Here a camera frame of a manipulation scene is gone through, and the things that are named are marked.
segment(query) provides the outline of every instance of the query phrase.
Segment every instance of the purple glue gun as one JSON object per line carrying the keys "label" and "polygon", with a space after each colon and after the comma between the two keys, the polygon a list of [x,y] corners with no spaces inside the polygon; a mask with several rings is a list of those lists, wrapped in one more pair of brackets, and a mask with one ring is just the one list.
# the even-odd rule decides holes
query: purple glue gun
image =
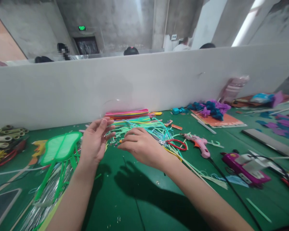
{"label": "purple glue gun", "polygon": [[188,134],[182,134],[181,135],[184,136],[185,139],[187,140],[191,140],[195,143],[194,147],[198,147],[201,150],[201,156],[205,159],[210,157],[210,153],[208,151],[208,149],[206,148],[206,144],[208,143],[208,141],[206,139],[202,139],[198,136],[195,135],[188,135]]}

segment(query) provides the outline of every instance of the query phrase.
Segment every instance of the doorway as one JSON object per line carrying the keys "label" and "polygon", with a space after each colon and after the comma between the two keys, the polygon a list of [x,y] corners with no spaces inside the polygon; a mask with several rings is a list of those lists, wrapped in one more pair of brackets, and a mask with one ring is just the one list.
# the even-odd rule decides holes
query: doorway
{"label": "doorway", "polygon": [[81,55],[93,55],[93,54],[99,53],[95,36],[74,38],[74,39],[75,39],[78,51]]}

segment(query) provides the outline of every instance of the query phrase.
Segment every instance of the water bottle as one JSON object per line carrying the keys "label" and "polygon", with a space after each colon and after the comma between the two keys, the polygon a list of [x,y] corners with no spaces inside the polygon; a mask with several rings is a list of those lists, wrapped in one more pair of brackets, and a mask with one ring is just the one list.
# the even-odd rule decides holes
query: water bottle
{"label": "water bottle", "polygon": [[248,75],[232,78],[222,94],[221,103],[232,103],[249,79],[250,77]]}

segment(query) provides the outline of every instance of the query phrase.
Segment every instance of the person's right hand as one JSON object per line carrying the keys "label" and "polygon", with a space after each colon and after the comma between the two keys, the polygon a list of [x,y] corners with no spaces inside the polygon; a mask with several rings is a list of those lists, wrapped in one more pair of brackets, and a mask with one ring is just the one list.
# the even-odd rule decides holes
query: person's right hand
{"label": "person's right hand", "polygon": [[118,148],[130,152],[141,163],[161,171],[169,160],[177,159],[144,128],[128,131]]}

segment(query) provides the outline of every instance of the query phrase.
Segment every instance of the green exit sign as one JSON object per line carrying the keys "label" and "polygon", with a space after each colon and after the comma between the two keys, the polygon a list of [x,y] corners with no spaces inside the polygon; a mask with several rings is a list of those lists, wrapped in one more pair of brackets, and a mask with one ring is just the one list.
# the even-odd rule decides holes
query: green exit sign
{"label": "green exit sign", "polygon": [[87,30],[87,28],[85,26],[78,26],[78,30],[83,31],[83,30]]}

